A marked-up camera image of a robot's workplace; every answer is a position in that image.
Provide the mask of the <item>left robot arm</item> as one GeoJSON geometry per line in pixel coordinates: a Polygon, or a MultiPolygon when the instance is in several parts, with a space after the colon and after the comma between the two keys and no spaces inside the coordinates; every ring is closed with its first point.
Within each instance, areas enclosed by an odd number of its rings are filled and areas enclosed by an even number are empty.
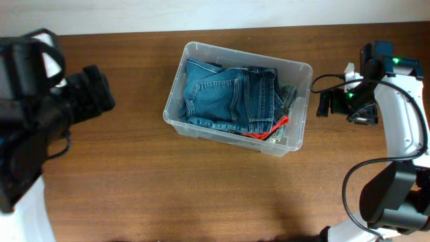
{"type": "Polygon", "coordinates": [[[43,164],[71,126],[115,107],[95,65],[66,75],[56,34],[45,28],[1,39],[1,240],[53,241],[43,164]]]}

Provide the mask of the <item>light blue jeans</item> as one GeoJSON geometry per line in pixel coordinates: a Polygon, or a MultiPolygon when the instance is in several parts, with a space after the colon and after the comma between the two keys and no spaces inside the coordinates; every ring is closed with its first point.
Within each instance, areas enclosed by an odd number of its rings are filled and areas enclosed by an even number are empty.
{"type": "MultiPolygon", "coordinates": [[[[282,85],[279,88],[283,99],[283,108],[277,108],[274,112],[274,119],[280,122],[282,118],[289,117],[296,101],[298,88],[295,85],[282,85]]],[[[288,124],[280,124],[267,138],[270,143],[279,143],[286,135],[288,124]]]]}

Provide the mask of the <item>black red grey garment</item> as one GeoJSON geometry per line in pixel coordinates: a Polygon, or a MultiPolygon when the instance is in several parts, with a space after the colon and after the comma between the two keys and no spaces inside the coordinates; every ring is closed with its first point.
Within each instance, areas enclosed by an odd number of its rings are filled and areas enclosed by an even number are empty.
{"type": "Polygon", "coordinates": [[[273,133],[278,131],[280,128],[285,127],[290,121],[288,116],[282,116],[275,124],[273,124],[269,131],[260,133],[242,133],[243,136],[254,138],[257,140],[265,140],[270,137],[273,133]]]}

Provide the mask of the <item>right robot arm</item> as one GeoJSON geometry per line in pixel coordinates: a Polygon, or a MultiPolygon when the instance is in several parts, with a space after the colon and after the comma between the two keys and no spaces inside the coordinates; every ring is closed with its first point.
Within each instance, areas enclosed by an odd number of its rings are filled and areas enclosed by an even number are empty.
{"type": "Polygon", "coordinates": [[[320,90],[319,117],[345,115],[348,122],[382,123],[385,168],[362,189],[359,210],[326,227],[319,241],[391,241],[429,230],[429,126],[423,105],[423,68],[394,55],[376,40],[360,52],[360,67],[348,64],[340,84],[320,90]]]}

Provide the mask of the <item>clear plastic storage bin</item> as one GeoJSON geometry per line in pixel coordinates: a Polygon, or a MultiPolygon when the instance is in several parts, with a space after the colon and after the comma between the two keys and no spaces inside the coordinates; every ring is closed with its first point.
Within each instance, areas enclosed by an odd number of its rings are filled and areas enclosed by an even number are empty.
{"type": "Polygon", "coordinates": [[[312,67],[306,63],[241,52],[199,42],[190,42],[185,45],[163,112],[163,118],[166,123],[172,125],[179,134],[184,136],[216,140],[282,157],[290,151],[297,151],[302,146],[312,74],[312,67]],[[280,87],[282,85],[295,85],[298,88],[284,139],[279,143],[270,143],[266,139],[257,140],[242,134],[213,130],[181,121],[180,115],[183,106],[183,91],[185,89],[185,62],[188,58],[220,65],[223,68],[256,66],[277,69],[280,87]]]}

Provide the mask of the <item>dark blue jeans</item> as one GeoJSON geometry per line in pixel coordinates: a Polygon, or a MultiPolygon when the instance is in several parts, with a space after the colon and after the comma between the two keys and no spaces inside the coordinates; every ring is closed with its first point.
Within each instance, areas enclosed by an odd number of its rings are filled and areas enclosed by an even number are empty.
{"type": "Polygon", "coordinates": [[[231,133],[269,131],[283,108],[277,69],[223,68],[188,58],[180,120],[231,133]]]}

